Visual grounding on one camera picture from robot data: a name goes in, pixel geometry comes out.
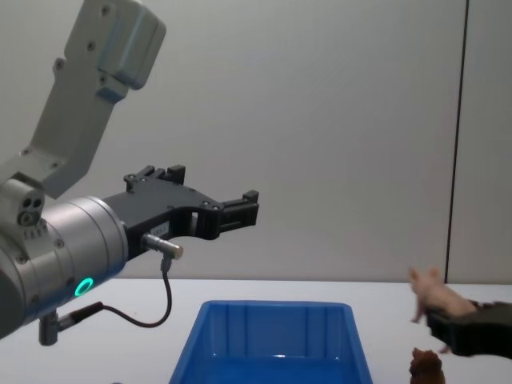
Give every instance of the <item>gray wall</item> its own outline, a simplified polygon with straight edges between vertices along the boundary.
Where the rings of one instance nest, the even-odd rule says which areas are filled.
[[[153,0],[168,35],[116,107],[90,173],[104,197],[151,163],[254,228],[177,239],[174,276],[394,281],[444,266],[464,0]],[[29,140],[80,1],[0,2],[0,161]],[[123,276],[157,277],[159,256]]]
[[[512,282],[512,2],[472,1],[450,281]]]

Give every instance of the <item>white table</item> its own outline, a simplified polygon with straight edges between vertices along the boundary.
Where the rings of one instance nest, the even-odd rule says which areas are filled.
[[[413,348],[442,344],[426,326],[412,324],[414,295],[407,284],[173,280],[174,307],[163,326],[146,330],[100,313],[59,335],[52,347],[38,344],[34,322],[0,341],[0,382],[166,384],[200,305],[212,299],[307,300],[352,306],[366,360],[376,384],[406,384]],[[512,286],[454,286],[478,301],[512,302]],[[64,306],[64,314],[101,300],[143,321],[165,309],[162,281],[113,280]],[[445,356],[448,384],[498,383],[512,377],[512,361],[496,357]]]

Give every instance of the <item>black cable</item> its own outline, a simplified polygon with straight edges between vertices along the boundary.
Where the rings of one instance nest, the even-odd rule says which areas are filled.
[[[124,318],[125,320],[127,320],[128,322],[131,322],[132,324],[134,324],[136,326],[141,326],[142,328],[156,328],[157,326],[160,326],[161,324],[166,322],[166,320],[168,319],[168,317],[170,315],[170,310],[173,307],[173,295],[172,295],[172,292],[170,291],[170,284],[169,284],[169,279],[167,277],[167,272],[165,272],[165,271],[162,272],[162,278],[163,278],[163,283],[166,286],[166,292],[167,292],[167,309],[166,309],[166,312],[164,313],[163,317],[160,320],[158,320],[157,322],[140,322],[139,320],[135,320],[134,318],[131,318],[127,314],[121,312],[117,308],[113,308],[112,306],[102,305],[102,308],[104,310],[108,310],[108,311],[116,314],[117,316]]]

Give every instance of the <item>blue container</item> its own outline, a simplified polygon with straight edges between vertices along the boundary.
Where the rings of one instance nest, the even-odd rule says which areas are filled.
[[[352,309],[205,302],[170,384],[371,384]]]

